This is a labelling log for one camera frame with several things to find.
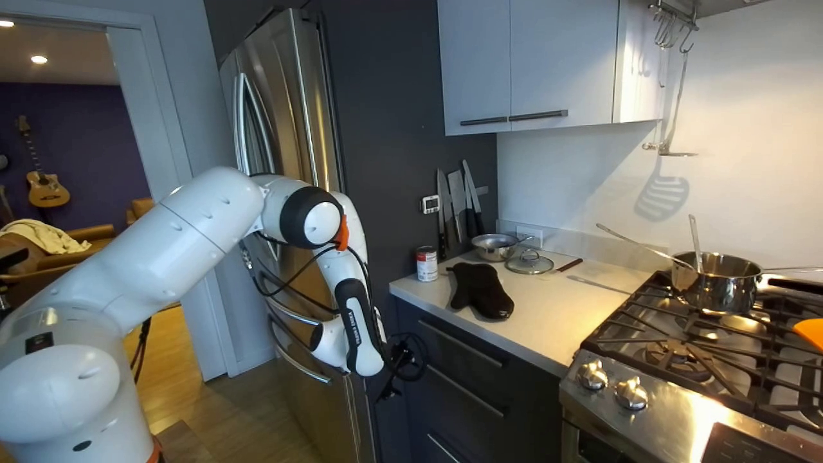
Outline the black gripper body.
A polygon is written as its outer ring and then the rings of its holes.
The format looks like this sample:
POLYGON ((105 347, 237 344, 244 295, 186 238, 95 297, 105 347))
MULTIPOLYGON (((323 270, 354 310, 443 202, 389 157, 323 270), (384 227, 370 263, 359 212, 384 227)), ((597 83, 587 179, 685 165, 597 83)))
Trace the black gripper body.
POLYGON ((426 347, 419 335, 401 335, 389 344, 385 367, 380 373, 377 398, 389 400, 401 394, 401 385, 419 380, 426 367, 426 347))

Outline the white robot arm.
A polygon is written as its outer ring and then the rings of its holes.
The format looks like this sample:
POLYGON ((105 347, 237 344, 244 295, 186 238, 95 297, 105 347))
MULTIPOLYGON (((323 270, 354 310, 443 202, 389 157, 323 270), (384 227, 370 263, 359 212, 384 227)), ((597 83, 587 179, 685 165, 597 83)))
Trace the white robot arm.
POLYGON ((334 315, 314 329, 309 353, 341 373, 380 373, 385 332, 352 200, 282 175, 214 166, 6 315, 0 445, 16 463, 160 463, 124 336, 250 233, 314 254, 334 315))

